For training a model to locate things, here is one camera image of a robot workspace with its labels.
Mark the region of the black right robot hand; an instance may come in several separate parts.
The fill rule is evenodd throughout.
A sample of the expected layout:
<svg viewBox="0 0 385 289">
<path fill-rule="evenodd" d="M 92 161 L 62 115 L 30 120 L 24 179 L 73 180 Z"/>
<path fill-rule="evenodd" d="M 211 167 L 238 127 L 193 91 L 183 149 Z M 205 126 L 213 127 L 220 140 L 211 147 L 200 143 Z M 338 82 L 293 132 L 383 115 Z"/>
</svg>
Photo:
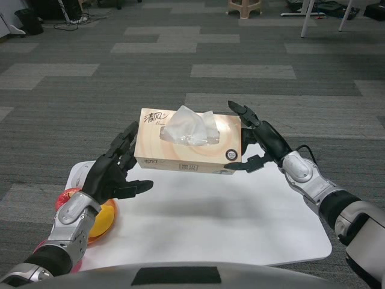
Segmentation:
<svg viewBox="0 0 385 289">
<path fill-rule="evenodd" d="M 247 173 L 252 173 L 263 168 L 268 162 L 274 162 L 280 166 L 284 157 L 292 152 L 286 140 L 270 123 L 258 119 L 256 113 L 248 106 L 242 106 L 233 101 L 229 101 L 228 106 L 245 125 L 241 129 L 242 153 L 246 153 L 248 145 L 255 144 L 258 144 L 265 153 L 262 157 L 258 155 L 249 157 L 245 163 L 226 164 L 224 168 L 236 171 L 245 170 Z"/>
</svg>

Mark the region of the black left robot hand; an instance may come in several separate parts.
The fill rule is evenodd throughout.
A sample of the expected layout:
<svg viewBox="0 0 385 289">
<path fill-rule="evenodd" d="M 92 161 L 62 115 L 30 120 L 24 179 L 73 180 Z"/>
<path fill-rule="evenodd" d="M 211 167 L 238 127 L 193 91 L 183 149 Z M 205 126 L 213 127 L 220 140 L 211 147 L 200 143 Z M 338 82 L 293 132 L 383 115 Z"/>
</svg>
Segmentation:
<svg viewBox="0 0 385 289">
<path fill-rule="evenodd" d="M 128 171 L 137 163 L 134 139 L 138 128 L 139 124 L 132 122 L 119 133 L 87 173 L 82 191 L 101 205 L 109 199 L 133 198 L 153 187 L 151 180 L 126 180 Z"/>
</svg>

